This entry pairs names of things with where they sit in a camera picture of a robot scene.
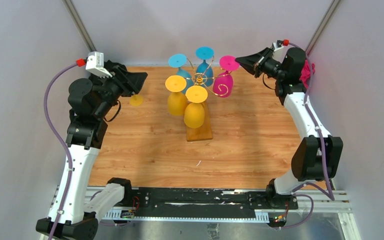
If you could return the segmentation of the yellow wine glass taken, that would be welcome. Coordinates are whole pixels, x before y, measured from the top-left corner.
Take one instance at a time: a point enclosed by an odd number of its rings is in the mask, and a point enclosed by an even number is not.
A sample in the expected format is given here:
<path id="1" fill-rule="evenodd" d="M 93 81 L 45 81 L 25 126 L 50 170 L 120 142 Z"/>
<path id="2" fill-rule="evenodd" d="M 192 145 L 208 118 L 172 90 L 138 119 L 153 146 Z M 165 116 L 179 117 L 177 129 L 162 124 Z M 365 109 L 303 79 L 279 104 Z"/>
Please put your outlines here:
<path id="1" fill-rule="evenodd" d="M 135 94 L 131 96 L 129 99 L 129 104 L 134 107 L 140 106 L 143 102 L 144 102 L 144 98 L 142 95 L 139 95 L 139 94 Z"/>

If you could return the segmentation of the pink wine glass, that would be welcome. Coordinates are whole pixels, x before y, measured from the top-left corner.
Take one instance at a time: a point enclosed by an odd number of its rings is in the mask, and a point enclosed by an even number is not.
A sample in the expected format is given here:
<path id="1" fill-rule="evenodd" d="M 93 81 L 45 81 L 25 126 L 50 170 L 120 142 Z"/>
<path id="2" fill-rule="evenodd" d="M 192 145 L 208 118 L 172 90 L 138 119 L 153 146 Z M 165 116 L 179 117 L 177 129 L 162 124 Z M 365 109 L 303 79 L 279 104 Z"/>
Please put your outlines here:
<path id="1" fill-rule="evenodd" d="M 227 98 L 231 95 L 234 86 L 232 72 L 236 71 L 240 64 L 236 62 L 234 56 L 225 55 L 220 58 L 219 65 L 223 72 L 214 78 L 212 91 L 220 98 Z"/>

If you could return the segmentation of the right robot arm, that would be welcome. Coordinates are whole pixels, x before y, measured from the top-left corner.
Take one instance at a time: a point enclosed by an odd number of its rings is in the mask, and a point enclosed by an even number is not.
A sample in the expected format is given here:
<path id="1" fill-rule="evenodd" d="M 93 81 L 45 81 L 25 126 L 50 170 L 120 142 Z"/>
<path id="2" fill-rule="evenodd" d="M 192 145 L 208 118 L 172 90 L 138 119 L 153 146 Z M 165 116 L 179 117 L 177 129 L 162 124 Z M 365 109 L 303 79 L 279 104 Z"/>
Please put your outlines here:
<path id="1" fill-rule="evenodd" d="M 275 60 L 274 53 L 274 49 L 267 47 L 235 59 L 255 78 L 265 75 L 275 80 L 275 95 L 292 117 L 301 139 L 290 169 L 267 185 L 266 204 L 278 209 L 285 203 L 285 196 L 305 186 L 316 187 L 315 183 L 320 181 L 325 182 L 326 189 L 319 190 L 334 200 L 331 179 L 337 173 L 344 143 L 323 126 L 311 104 L 310 87 L 300 80 L 302 69 L 309 62 L 306 52 L 296 46 L 289 48 L 283 61 Z"/>

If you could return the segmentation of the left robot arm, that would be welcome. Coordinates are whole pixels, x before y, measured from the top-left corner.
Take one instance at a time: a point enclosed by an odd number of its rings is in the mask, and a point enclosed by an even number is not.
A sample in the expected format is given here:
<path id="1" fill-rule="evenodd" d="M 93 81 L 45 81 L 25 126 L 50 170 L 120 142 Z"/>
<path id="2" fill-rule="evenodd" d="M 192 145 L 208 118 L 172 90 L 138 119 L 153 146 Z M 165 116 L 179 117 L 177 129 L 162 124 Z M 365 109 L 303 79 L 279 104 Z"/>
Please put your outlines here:
<path id="1" fill-rule="evenodd" d="M 60 139 L 66 154 L 63 174 L 52 208 L 35 227 L 50 240 L 92 240 L 113 206 L 139 204 L 130 180 L 118 177 L 111 178 L 101 192 L 85 201 L 91 171 L 108 128 L 108 112 L 121 105 L 121 97 L 137 95 L 148 77 L 146 72 L 130 72 L 119 63 L 108 62 L 106 69 L 108 77 L 91 74 L 76 79 L 68 88 L 70 123 L 66 139 Z"/>

